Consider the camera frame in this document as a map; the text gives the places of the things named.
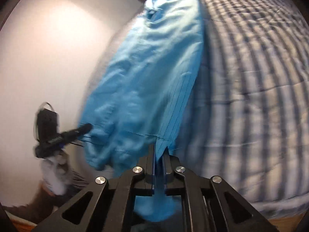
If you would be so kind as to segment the white gloved left hand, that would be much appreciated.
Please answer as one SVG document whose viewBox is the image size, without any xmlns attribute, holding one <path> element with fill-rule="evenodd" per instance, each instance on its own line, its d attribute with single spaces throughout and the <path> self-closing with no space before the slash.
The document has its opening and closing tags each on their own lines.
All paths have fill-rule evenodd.
<svg viewBox="0 0 309 232">
<path fill-rule="evenodd" d="M 71 184 L 72 170 L 69 156 L 63 150 L 41 161 L 42 179 L 45 187 L 54 195 L 64 195 Z"/>
</svg>

